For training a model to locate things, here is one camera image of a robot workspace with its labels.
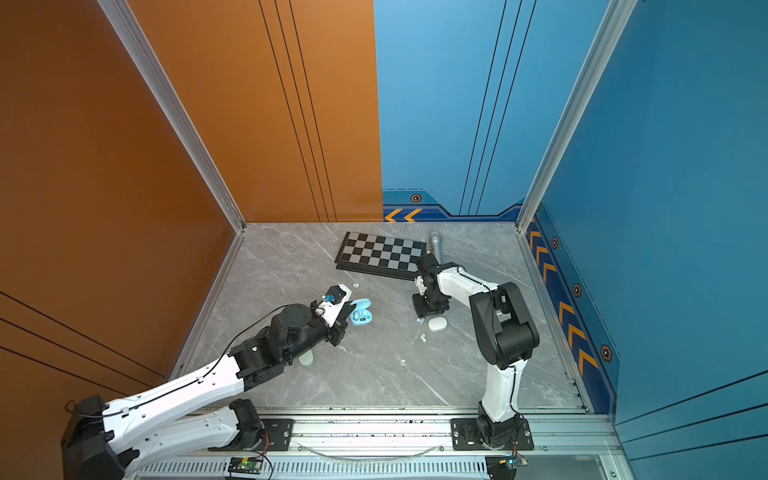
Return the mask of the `white earbud charging case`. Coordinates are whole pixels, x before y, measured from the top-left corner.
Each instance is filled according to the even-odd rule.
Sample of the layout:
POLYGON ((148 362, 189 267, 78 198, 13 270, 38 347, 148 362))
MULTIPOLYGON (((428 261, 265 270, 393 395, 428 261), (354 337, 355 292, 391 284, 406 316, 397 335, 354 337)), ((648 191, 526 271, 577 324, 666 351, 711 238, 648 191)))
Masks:
POLYGON ((440 332, 447 328, 448 322, 444 317, 435 317, 428 321, 428 329, 431 332, 440 332))

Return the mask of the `blue earbud charging case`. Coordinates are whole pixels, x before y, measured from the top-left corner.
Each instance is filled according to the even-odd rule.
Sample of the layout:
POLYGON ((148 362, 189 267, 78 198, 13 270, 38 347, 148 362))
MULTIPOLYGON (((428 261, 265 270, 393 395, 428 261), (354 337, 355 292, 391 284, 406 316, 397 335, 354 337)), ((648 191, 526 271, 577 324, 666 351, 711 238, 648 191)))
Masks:
POLYGON ((370 299, 358 299, 352 302, 354 307, 349 315, 349 322, 354 326, 364 326, 372 322, 373 314, 370 311, 372 301, 370 299))

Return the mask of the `green earbud charging case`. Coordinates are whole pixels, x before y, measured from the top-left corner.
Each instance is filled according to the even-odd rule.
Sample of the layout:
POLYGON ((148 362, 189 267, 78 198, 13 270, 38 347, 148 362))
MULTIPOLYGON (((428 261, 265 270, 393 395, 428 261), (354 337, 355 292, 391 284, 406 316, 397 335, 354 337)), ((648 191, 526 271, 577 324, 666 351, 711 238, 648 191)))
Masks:
POLYGON ((313 351, 309 350, 305 352, 298 358, 298 360, 302 366, 305 366, 305 367, 312 366, 315 363, 315 357, 314 357, 313 351))

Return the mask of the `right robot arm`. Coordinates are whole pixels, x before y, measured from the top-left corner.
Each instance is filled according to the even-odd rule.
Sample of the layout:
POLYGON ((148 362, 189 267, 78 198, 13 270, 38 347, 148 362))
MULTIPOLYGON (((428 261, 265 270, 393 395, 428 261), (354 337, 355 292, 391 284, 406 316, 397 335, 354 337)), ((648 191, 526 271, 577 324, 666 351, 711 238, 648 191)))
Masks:
POLYGON ((534 449, 528 420, 518 405, 522 375, 540 335, 519 286, 482 280, 458 264, 441 264, 433 253, 417 263, 413 305, 419 318, 436 318, 452 301, 471 313, 475 340, 487 362, 485 391, 478 405, 479 441, 490 449, 534 449))

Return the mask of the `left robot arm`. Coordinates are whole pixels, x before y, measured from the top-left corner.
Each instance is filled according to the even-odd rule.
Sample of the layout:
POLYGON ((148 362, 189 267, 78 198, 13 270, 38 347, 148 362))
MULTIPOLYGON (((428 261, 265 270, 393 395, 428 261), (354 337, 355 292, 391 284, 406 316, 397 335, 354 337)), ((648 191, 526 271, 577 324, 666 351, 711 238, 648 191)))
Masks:
POLYGON ((243 393, 281 375, 315 345, 338 345, 356 306, 284 307, 259 333, 172 382, 72 407, 61 441, 66 479, 124 479, 169 458, 209 448, 261 445, 264 426, 243 393))

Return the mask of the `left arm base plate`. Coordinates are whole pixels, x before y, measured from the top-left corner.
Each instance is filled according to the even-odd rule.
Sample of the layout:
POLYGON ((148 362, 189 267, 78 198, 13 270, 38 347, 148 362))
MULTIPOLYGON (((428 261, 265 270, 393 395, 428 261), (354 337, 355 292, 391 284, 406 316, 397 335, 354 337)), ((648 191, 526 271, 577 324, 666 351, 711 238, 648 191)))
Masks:
POLYGON ((295 422, 291 418, 267 418, 263 426, 251 433, 238 434, 223 447, 210 447, 211 452, 251 451, 260 453, 287 452, 289 450, 295 422))

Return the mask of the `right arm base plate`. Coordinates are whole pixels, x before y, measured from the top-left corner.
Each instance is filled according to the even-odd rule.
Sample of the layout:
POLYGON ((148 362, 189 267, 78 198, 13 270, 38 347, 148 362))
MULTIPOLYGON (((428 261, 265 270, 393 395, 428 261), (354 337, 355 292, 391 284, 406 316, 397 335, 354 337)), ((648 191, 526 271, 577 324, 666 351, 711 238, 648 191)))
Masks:
POLYGON ((521 414, 494 423, 484 416, 453 418, 450 421, 453 448, 456 451, 518 450, 535 448, 528 420, 521 414))

